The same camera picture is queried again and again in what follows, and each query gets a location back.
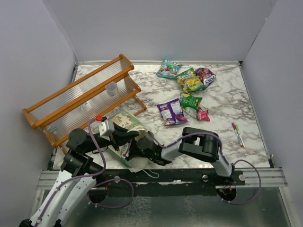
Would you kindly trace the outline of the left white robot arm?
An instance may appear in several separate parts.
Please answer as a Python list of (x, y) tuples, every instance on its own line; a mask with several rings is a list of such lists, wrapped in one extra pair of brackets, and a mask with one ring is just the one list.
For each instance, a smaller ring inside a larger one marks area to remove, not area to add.
[(98, 122), (98, 132), (93, 133), (88, 122), (87, 130), (74, 129), (69, 134), (68, 154), (64, 157), (54, 185), (40, 208), (21, 227), (63, 227), (76, 206), (91, 188), (107, 184), (106, 160), (102, 148), (130, 145), (141, 132), (125, 129), (111, 120)]

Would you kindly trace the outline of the pink purple snack packet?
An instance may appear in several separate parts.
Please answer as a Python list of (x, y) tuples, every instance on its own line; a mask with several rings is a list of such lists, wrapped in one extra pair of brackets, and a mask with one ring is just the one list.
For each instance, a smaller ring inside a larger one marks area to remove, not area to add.
[(195, 70), (204, 87), (207, 88), (216, 79), (216, 75), (208, 68), (198, 68)]

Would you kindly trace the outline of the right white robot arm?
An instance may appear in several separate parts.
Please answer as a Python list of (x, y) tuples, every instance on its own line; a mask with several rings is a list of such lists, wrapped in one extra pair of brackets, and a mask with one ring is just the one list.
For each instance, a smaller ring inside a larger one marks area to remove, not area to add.
[(182, 135), (168, 145), (160, 144), (151, 132), (138, 141), (132, 141), (126, 159), (143, 157), (160, 166), (165, 166), (179, 156), (187, 155), (210, 163), (218, 175), (218, 181), (223, 185), (228, 185), (235, 178), (234, 167), (223, 155), (222, 148), (223, 144), (217, 133), (185, 127)]

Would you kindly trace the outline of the dark green snack packet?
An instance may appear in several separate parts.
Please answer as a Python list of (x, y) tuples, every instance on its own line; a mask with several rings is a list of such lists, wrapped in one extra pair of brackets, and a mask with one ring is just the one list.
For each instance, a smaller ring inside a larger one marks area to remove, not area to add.
[(195, 97), (193, 95), (181, 93), (180, 104), (182, 109), (191, 117), (198, 119), (197, 113), (200, 107), (202, 97)]

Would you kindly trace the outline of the green paper gift bag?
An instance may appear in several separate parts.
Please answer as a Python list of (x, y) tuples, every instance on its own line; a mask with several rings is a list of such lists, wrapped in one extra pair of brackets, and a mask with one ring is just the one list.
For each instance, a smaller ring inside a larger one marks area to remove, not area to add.
[(139, 157), (138, 155), (131, 157), (131, 149), (134, 148), (134, 143), (147, 135), (148, 130), (144, 125), (132, 113), (125, 109), (118, 111), (110, 120), (118, 126), (125, 128), (128, 133), (137, 132), (139, 135), (133, 139), (127, 139), (126, 143), (119, 146), (118, 149), (115, 149), (114, 146), (110, 146), (107, 149), (108, 153), (131, 173), (143, 171), (150, 178), (158, 179), (158, 173), (152, 170), (146, 171), (146, 169), (150, 169), (148, 159)]

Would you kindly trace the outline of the teal snack packet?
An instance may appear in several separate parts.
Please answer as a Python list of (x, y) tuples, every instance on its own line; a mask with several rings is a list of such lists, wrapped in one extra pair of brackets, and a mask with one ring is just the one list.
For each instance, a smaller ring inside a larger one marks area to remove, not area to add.
[(174, 79), (181, 66), (181, 63), (163, 60), (156, 75), (160, 78)]

